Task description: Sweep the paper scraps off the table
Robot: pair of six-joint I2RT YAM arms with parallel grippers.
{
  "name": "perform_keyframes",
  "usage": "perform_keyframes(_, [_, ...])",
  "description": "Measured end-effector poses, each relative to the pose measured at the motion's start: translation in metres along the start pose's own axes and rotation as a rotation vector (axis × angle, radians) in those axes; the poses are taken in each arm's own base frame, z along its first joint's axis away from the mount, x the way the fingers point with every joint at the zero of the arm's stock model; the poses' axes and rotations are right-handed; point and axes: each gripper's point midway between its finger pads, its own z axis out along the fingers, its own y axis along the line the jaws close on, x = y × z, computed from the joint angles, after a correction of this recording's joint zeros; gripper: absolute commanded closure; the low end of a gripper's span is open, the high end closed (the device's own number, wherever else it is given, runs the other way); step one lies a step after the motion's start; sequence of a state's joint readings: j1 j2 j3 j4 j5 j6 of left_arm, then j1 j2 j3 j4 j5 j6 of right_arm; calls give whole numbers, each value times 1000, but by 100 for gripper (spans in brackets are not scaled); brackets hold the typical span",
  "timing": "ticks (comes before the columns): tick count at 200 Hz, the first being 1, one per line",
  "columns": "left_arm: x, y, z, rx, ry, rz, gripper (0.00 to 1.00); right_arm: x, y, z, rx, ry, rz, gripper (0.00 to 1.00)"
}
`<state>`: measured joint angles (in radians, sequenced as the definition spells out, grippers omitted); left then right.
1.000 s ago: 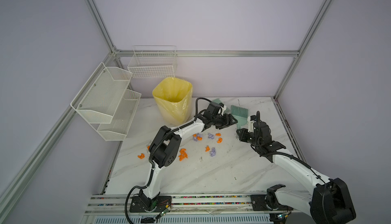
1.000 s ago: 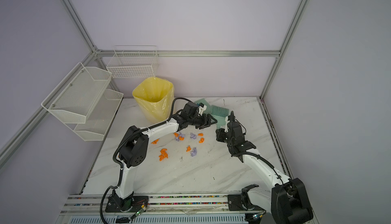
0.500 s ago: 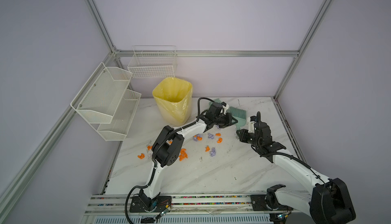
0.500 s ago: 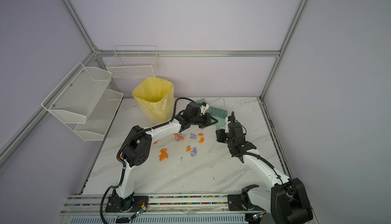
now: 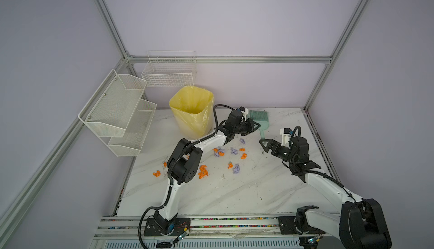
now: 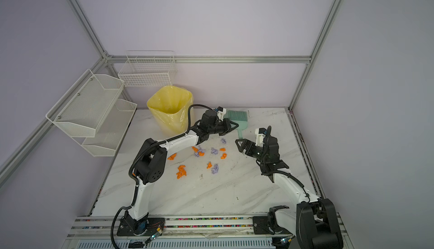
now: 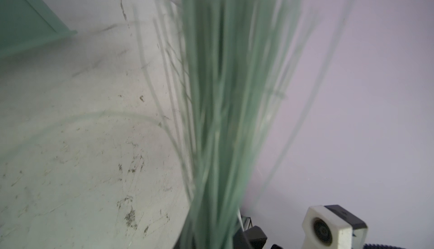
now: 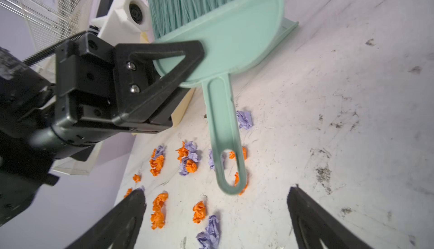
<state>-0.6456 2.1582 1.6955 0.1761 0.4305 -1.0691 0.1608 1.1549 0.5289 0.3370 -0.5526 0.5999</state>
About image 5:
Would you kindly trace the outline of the green hand brush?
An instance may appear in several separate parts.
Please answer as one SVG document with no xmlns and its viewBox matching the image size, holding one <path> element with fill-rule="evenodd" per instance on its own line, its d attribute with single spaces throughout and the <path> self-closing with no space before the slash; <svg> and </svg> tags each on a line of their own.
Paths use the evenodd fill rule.
<svg viewBox="0 0 434 249">
<path fill-rule="evenodd" d="M 266 139 L 265 132 L 268 130 L 270 122 L 269 115 L 267 111 L 249 111 L 248 117 L 251 118 L 254 122 L 260 124 L 259 132 L 261 135 L 261 139 Z"/>
</svg>

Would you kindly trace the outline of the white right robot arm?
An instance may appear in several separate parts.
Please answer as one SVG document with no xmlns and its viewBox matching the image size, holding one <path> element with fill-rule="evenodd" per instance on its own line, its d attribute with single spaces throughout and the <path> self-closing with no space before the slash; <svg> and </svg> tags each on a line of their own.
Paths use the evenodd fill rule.
<svg viewBox="0 0 434 249">
<path fill-rule="evenodd" d="M 317 229 L 337 238 L 346 249 L 390 249 L 391 236 L 381 205 L 375 199 L 363 198 L 333 177 L 322 172 L 310 159 L 309 144 L 295 136 L 285 146 L 273 139 L 261 139 L 264 152 L 280 158 L 293 176 L 313 187 L 337 210 L 338 214 L 310 205 L 298 208 L 293 226 L 299 234 Z"/>
</svg>

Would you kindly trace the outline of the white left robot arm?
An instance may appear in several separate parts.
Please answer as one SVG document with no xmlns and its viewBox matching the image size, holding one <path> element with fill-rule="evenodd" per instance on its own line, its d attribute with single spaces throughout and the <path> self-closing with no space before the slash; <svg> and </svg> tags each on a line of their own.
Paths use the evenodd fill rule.
<svg viewBox="0 0 434 249">
<path fill-rule="evenodd" d="M 168 185 L 162 204 L 149 207 L 142 214 L 149 216 L 160 235 L 170 235 L 176 228 L 179 213 L 179 201 L 184 185 L 193 180 L 200 168 L 202 155 L 232 141 L 236 135 L 247 136 L 257 131 L 261 124 L 249 117 L 245 107 L 233 108 L 225 104 L 217 104 L 212 109 L 215 128 L 210 134 L 193 141 L 185 138 L 179 140 L 167 162 Z"/>
</svg>

